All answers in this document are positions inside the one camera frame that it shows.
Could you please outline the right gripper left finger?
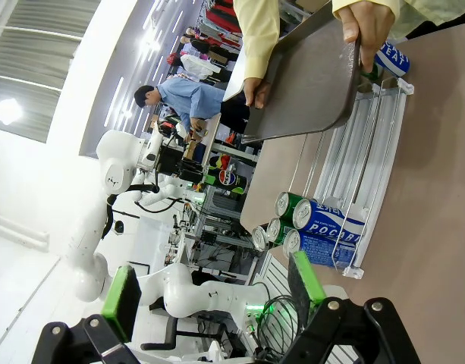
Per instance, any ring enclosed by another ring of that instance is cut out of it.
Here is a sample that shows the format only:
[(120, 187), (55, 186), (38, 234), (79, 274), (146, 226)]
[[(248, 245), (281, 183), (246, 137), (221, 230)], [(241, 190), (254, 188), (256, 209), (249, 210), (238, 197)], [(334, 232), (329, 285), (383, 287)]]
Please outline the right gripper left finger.
[(112, 281), (102, 311), (75, 326), (50, 322), (41, 331), (33, 363), (138, 363), (131, 342), (141, 298), (137, 275), (121, 266)]

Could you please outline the person's right hand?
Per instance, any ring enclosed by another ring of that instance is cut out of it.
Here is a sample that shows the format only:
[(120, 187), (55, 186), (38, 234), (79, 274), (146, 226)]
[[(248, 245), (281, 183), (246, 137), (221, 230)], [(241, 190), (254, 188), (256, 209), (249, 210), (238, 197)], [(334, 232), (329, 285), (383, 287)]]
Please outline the person's right hand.
[(262, 109), (271, 89), (271, 84), (263, 79), (249, 77), (243, 82), (246, 105)]

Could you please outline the person's left hand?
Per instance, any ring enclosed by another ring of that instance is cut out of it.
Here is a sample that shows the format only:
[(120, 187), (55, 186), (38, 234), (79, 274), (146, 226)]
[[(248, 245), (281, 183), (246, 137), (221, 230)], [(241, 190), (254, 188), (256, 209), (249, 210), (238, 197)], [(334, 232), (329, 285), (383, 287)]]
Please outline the person's left hand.
[(394, 24), (393, 12), (388, 6), (361, 1), (338, 9), (336, 15), (342, 23), (344, 41), (360, 41), (360, 62), (363, 70), (370, 73), (375, 54)]

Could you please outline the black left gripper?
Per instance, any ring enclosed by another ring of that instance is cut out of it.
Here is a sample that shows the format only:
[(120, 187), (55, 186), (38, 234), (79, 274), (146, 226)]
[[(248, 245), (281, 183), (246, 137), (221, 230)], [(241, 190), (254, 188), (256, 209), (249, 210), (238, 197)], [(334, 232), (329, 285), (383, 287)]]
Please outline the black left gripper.
[(171, 176), (178, 173), (178, 164), (182, 171), (180, 179), (191, 182), (193, 184), (200, 184), (204, 181), (204, 173), (195, 171), (203, 171), (203, 166), (192, 159), (183, 158), (184, 152), (170, 146), (163, 145), (159, 151), (157, 159), (157, 172)]

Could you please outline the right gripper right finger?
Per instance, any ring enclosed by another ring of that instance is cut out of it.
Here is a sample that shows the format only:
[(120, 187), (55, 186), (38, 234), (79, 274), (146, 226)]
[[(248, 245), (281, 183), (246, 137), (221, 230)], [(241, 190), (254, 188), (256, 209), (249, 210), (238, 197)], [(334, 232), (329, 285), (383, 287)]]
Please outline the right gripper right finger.
[(287, 281), (300, 332), (283, 355), (284, 363), (326, 363), (335, 346), (352, 347), (355, 363), (420, 362), (389, 299), (376, 297), (359, 306), (327, 296), (303, 251), (289, 255)]

